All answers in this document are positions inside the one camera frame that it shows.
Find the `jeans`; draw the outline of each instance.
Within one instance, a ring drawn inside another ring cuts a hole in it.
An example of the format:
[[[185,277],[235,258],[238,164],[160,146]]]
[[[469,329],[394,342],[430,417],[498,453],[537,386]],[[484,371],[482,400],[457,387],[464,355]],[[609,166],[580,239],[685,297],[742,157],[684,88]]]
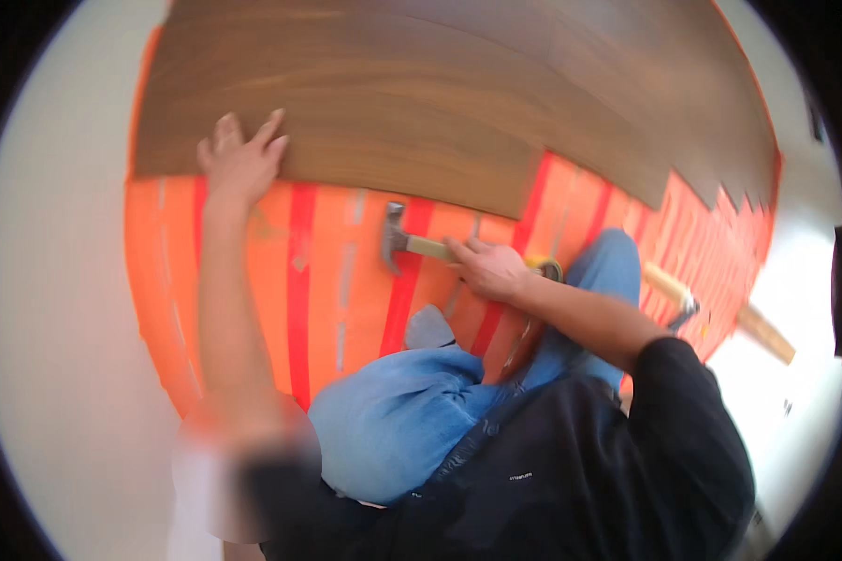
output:
[[[639,252],[605,230],[572,264],[569,285],[639,305]],[[338,493],[388,505],[420,487],[486,411],[564,376],[595,376],[615,392],[623,373],[548,327],[515,381],[484,385],[482,361],[457,345],[384,356],[323,389],[309,408],[321,477]]]

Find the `forearm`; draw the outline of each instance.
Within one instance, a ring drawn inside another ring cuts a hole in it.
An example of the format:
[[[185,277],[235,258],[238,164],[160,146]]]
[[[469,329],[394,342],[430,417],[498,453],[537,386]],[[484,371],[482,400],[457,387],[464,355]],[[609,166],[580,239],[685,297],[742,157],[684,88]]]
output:
[[[627,373],[632,373],[646,345],[670,335],[622,300],[539,275],[525,277],[509,303]]]
[[[271,384],[269,354],[246,273],[248,209],[213,199],[203,209],[199,342],[209,391]]]

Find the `hammer head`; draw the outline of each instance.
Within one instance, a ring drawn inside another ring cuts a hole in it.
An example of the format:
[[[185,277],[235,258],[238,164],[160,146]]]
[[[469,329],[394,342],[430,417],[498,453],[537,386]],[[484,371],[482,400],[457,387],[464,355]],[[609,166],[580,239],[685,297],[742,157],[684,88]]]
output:
[[[408,234],[402,230],[402,214],[406,206],[402,203],[387,203],[387,215],[383,220],[381,257],[393,275],[399,276],[399,267],[393,261],[393,252],[404,252],[408,247]]]

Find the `black shirt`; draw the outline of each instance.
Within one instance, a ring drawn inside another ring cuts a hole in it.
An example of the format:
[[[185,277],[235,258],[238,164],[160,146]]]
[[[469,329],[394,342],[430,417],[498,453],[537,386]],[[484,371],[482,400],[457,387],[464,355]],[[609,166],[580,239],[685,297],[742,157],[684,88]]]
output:
[[[421,488],[381,510],[262,462],[244,477],[286,559],[723,559],[754,481],[717,381],[685,342],[652,342],[625,417],[604,382],[565,378],[495,408]]]

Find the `orange underlayment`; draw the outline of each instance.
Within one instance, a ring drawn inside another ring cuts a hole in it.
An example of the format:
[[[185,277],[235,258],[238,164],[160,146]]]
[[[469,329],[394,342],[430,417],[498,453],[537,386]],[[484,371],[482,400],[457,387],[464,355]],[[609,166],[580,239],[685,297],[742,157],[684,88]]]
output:
[[[145,51],[141,91],[155,37]],[[365,189],[274,185],[250,218],[247,261],[276,386],[308,408],[328,383],[399,350],[406,319],[427,303],[445,310],[459,344],[483,357],[486,382],[509,374],[502,365],[523,331],[523,316],[472,296],[436,259],[400,256],[403,276],[394,277],[380,255],[384,207],[392,200],[407,204],[404,224],[412,233],[466,238],[478,228],[485,241],[554,255],[565,270],[600,230],[622,228],[638,243],[642,262],[681,279],[702,304],[680,333],[698,355],[707,359],[730,336],[767,256],[772,210],[752,211],[743,200],[737,214],[719,188],[718,204],[708,211],[671,172],[662,208],[654,212],[548,153],[537,184],[519,222]],[[204,197],[203,178],[125,184],[125,254],[141,336],[181,416],[202,387],[196,280]],[[645,284],[640,307],[660,324],[676,314]],[[515,367],[536,335],[521,342]]]

